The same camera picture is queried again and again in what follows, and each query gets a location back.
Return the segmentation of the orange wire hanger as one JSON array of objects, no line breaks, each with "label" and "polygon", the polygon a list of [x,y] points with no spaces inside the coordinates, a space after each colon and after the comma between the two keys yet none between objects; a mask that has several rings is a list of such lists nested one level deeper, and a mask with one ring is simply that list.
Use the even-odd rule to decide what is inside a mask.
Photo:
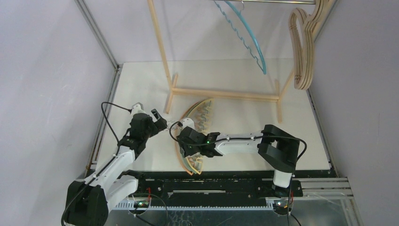
[{"label": "orange wire hanger", "polygon": [[178,143],[175,143],[175,151],[177,155],[177,159],[183,168],[190,176],[194,174],[200,175],[203,169],[203,156],[200,154],[195,154],[194,156],[184,157],[180,153],[180,146]]}]

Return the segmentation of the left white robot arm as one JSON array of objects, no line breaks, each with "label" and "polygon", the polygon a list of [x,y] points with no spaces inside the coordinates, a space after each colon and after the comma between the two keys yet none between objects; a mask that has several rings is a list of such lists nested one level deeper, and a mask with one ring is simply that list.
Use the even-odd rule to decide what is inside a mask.
[{"label": "left white robot arm", "polygon": [[149,138],[167,128],[167,121],[156,109],[147,114],[140,103],[130,112],[130,127],[117,142],[116,153],[99,171],[69,185],[61,225],[103,226],[112,209],[125,197],[146,193],[147,183],[124,170],[137,160]]}]

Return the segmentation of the blue wire hanger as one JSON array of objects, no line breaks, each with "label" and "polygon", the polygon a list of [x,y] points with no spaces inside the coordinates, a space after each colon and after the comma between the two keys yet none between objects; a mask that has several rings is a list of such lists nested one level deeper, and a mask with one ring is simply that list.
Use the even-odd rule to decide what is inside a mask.
[{"label": "blue wire hanger", "polygon": [[236,15],[238,20],[241,22],[242,26],[245,28],[245,31],[247,32],[251,43],[247,42],[247,40],[243,37],[243,35],[240,34],[240,31],[237,26],[234,25],[233,21],[229,18],[228,14],[222,9],[222,6],[217,3],[217,0],[213,0],[214,4],[216,7],[219,9],[220,13],[223,15],[225,18],[226,22],[230,25],[231,29],[234,31],[236,36],[239,38],[245,49],[249,52],[250,56],[256,61],[256,64],[262,71],[263,75],[267,74],[267,64],[265,61],[265,58],[263,56],[262,49],[259,45],[259,42],[252,31],[250,25],[242,15],[242,10],[238,10],[232,3],[226,0],[222,0],[223,3],[225,3],[231,10],[232,12]]}]

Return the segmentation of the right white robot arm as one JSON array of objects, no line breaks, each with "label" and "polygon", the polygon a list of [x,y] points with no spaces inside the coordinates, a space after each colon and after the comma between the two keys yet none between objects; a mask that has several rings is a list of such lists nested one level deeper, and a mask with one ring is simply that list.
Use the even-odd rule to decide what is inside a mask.
[{"label": "right white robot arm", "polygon": [[303,155],[299,152],[300,144],[307,148],[305,141],[271,124],[249,134],[212,132],[207,135],[185,126],[173,139],[185,157],[197,153],[208,158],[234,153],[259,155],[274,169],[272,191],[278,196],[290,191],[297,161]]}]

